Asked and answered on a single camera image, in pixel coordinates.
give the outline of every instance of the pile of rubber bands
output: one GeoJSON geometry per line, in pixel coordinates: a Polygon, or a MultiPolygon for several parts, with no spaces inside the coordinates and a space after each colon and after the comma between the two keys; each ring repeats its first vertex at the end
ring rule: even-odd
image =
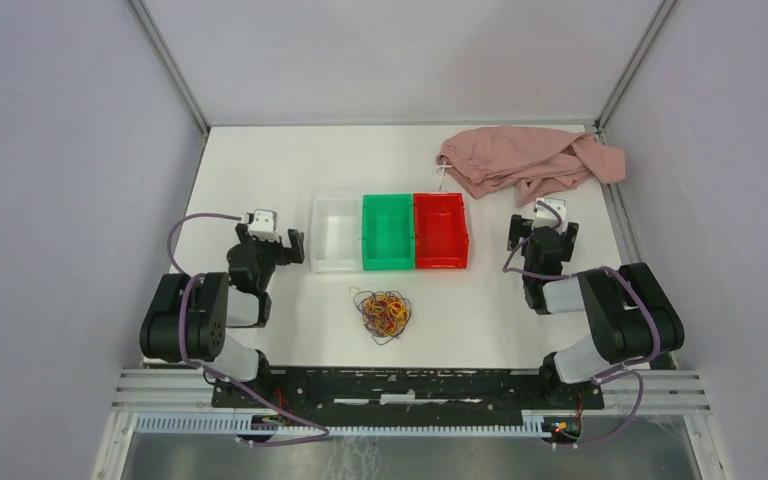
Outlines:
{"type": "Polygon", "coordinates": [[[410,300],[396,291],[352,289],[355,290],[355,307],[363,315],[363,326],[372,334],[372,340],[378,345],[386,345],[394,338],[399,338],[410,321],[410,300]]]}

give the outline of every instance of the white table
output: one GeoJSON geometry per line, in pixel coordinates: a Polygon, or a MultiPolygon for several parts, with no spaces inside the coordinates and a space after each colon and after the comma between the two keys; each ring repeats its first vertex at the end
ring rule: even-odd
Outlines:
{"type": "MultiPolygon", "coordinates": [[[[437,191],[433,166],[440,145],[469,128],[214,128],[187,213],[275,210],[289,245],[288,228],[309,231],[313,194],[437,191]]],[[[554,128],[583,131],[581,125],[554,128]]],[[[448,177],[443,190],[462,191],[448,177]]],[[[514,207],[513,187],[481,200],[464,197],[471,222],[467,270],[314,274],[307,264],[279,267],[267,326],[230,335],[262,350],[273,365],[438,368],[535,368],[547,353],[586,335],[583,313],[538,316],[525,303],[520,277],[501,272],[511,214],[531,214],[531,208],[514,207]],[[402,337],[377,346],[350,287],[399,290],[408,297],[413,318],[402,337]]],[[[564,272],[619,265],[600,185],[591,180],[553,197],[566,200],[567,219],[580,224],[564,272]]],[[[176,259],[190,274],[227,271],[225,254],[236,243],[233,222],[193,220],[182,229],[176,259]]],[[[515,265],[522,266],[521,257],[515,265]]]]}

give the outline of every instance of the gray floor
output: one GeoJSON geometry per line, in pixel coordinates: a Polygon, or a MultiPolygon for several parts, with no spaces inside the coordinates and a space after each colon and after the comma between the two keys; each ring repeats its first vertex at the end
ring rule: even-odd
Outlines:
{"type": "MultiPolygon", "coordinates": [[[[585,439],[618,422],[585,419],[585,439]]],[[[219,435],[137,434],[124,478],[698,479],[681,418],[639,419],[614,439],[552,452],[535,439],[364,438],[252,449],[219,435]]]]}

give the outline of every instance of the wall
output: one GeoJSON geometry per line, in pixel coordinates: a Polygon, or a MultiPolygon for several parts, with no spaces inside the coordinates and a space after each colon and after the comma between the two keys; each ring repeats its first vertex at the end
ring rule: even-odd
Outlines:
{"type": "Polygon", "coordinates": [[[208,122],[251,125],[593,119],[659,1],[146,4],[208,122]]]}
{"type": "Polygon", "coordinates": [[[685,1],[608,126],[737,478],[768,478],[768,2],[685,1]]]}
{"type": "Polygon", "coordinates": [[[0,478],[87,478],[200,137],[124,1],[0,1],[0,478]]]}

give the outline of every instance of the pink towel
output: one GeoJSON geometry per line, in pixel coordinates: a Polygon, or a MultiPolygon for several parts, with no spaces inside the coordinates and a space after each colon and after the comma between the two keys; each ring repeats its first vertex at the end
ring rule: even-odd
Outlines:
{"type": "Polygon", "coordinates": [[[536,127],[483,127],[443,142],[439,165],[473,198],[516,184],[516,205],[571,190],[591,176],[602,183],[625,178],[625,154],[589,133],[536,127]]]}

